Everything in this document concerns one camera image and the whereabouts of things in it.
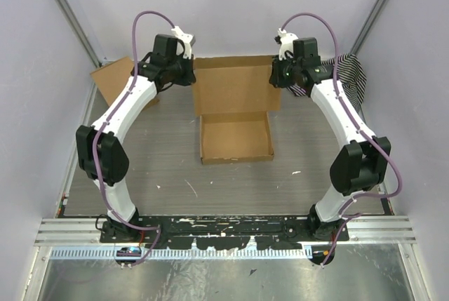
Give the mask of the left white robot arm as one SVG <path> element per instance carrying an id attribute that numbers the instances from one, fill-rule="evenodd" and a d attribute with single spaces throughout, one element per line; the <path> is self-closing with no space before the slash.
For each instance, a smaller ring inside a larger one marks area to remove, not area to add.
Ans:
<path id="1" fill-rule="evenodd" d="M 170 34 L 156 35 L 152 51 L 135 61 L 117 99 L 99 119 L 76 131 L 79 166 L 98 187 L 106 205 L 101 230 L 127 243 L 157 228 L 140 223 L 138 208 L 130 198 L 126 184 L 130 161 L 123 141 L 138 114 L 159 93 L 195 83 L 194 42 L 194 35 L 179 27 Z"/>

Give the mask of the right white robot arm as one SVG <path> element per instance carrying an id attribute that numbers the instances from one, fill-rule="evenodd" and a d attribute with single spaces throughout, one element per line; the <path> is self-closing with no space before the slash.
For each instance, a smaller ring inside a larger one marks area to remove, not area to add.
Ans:
<path id="1" fill-rule="evenodd" d="M 362 122 L 344 93 L 335 66 L 322 64 L 315 38 L 300 39 L 280 31 L 275 41 L 280 48 L 272 59 L 270 84 L 275 88 L 299 86 L 324 114 L 340 148 L 329 170 L 330 188 L 307 216 L 310 236 L 324 241 L 341 225 L 348 207 L 383 181 L 391 144 Z"/>

